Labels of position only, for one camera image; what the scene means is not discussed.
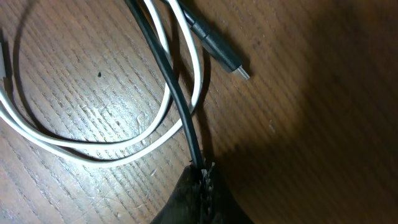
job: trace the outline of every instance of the brown wood grain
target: brown wood grain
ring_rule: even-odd
[[[188,98],[192,63],[159,7]],[[398,222],[398,3],[187,1],[244,56],[252,78],[201,50],[201,148],[255,223]],[[123,1],[1,0],[14,100],[63,138],[131,138],[155,116],[164,80]],[[178,120],[172,105],[140,144]],[[126,166],[93,169],[33,145],[0,121],[1,223],[149,223],[190,155],[183,132]]]

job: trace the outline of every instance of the black usb connector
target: black usb connector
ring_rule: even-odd
[[[197,18],[191,10],[180,1],[178,1],[184,13],[187,23],[191,26],[191,30],[202,42],[203,47],[209,54],[220,63],[220,65],[228,73],[234,73],[244,78],[249,79],[250,76],[243,69],[243,61],[239,55],[221,38],[214,30],[210,28],[207,22]]]

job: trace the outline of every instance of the wooden table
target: wooden table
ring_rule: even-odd
[[[186,44],[155,3],[188,98]],[[194,116],[200,144],[252,220],[397,223],[398,3],[188,5],[242,53],[252,75],[244,82],[226,74],[196,39],[207,93]],[[155,116],[164,81],[122,0],[1,0],[0,26],[17,108],[40,130],[116,141],[139,134]],[[149,139],[94,155],[138,151],[176,120],[172,105]],[[3,121],[0,132],[1,223],[149,223],[190,160],[183,131],[113,169],[60,159]]]

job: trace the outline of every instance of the white cable loop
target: white cable loop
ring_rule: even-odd
[[[151,0],[145,0],[144,2],[154,21],[155,28],[160,39],[160,43],[162,44],[167,54],[168,60],[170,62],[169,46],[157,10],[154,7],[153,2]],[[176,0],[169,0],[169,3],[172,7],[174,14],[176,15],[178,23],[181,26],[181,29],[187,41],[188,49],[190,51],[190,55],[192,58],[195,84],[193,87],[193,95],[191,103],[188,106],[190,112],[192,113],[192,111],[194,110],[194,108],[198,103],[201,91],[201,72],[200,72],[199,59],[195,48],[195,44],[193,42],[190,33],[190,29],[187,26],[187,22],[184,18],[182,10],[180,9],[180,6],[178,5],[178,2]],[[3,89],[0,89],[0,101],[3,105],[2,107],[0,107],[0,117],[3,120],[5,120],[5,122],[9,126],[11,126],[14,130],[16,130],[19,134],[21,134],[28,140],[32,141],[34,144],[42,147],[43,149],[56,154],[57,156],[60,156],[69,161],[76,162],[78,164],[91,166],[91,167],[116,167],[135,161],[136,159],[139,159],[142,156],[150,153],[151,151],[159,147],[161,144],[166,142],[182,127],[180,119],[163,136],[158,138],[158,140],[156,140],[151,145],[130,156],[126,156],[120,159],[115,159],[113,161],[91,161],[89,159],[85,159],[77,155],[74,155],[59,146],[72,147],[77,149],[86,149],[86,150],[121,149],[142,141],[143,139],[148,137],[156,129],[156,127],[158,127],[159,123],[162,121],[162,118],[165,115],[165,112],[167,110],[167,105],[169,104],[170,101],[170,90],[167,84],[165,86],[165,93],[163,96],[163,101],[160,106],[159,112],[157,113],[155,119],[150,124],[150,126],[138,136],[132,139],[123,140],[119,142],[75,142],[75,141],[53,138],[51,136],[39,132],[38,130],[33,128],[28,122],[26,122],[24,118],[15,109],[14,105],[11,103],[10,99],[7,97],[7,94]]]

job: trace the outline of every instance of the wooden surface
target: wooden surface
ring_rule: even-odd
[[[0,1],[15,101],[26,118],[91,141],[130,138],[150,123],[164,81],[122,0]],[[156,5],[188,96],[186,45]],[[197,42],[207,91],[195,116],[200,143],[252,220],[398,223],[398,3],[188,5],[240,50],[252,75],[243,82],[225,74]],[[176,120],[173,105],[149,139],[94,155],[128,155]],[[149,223],[190,160],[182,131],[113,169],[60,159],[3,121],[0,132],[1,223]]]

